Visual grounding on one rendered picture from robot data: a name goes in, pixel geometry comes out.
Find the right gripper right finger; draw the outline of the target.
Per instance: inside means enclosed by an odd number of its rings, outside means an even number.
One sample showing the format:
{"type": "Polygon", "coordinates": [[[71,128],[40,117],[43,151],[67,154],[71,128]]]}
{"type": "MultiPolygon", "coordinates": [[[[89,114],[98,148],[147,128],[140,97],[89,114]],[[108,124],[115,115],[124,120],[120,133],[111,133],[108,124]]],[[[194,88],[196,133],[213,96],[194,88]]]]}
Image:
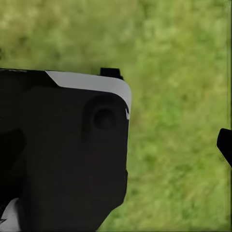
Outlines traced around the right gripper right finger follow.
{"type": "Polygon", "coordinates": [[[217,146],[232,166],[232,130],[222,128],[217,138],[217,146]]]}

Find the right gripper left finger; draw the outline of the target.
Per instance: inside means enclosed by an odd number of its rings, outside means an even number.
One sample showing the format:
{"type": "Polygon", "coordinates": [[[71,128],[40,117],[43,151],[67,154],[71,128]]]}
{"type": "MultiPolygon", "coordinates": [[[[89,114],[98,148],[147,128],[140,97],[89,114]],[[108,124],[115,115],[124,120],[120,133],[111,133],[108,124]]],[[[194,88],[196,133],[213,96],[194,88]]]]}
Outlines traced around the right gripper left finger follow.
{"type": "Polygon", "coordinates": [[[25,148],[21,129],[0,134],[0,186],[25,148]]]}

